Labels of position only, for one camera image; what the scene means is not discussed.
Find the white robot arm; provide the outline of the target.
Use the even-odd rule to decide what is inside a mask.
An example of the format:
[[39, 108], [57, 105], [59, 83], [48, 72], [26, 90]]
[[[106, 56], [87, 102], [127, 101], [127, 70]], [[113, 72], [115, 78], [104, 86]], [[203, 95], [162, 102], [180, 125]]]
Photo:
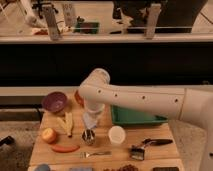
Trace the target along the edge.
[[196, 125], [207, 132], [199, 171], [213, 169], [213, 92], [161, 86], [116, 86], [104, 69], [94, 69], [80, 84], [79, 94], [89, 114], [105, 104], [157, 114]]

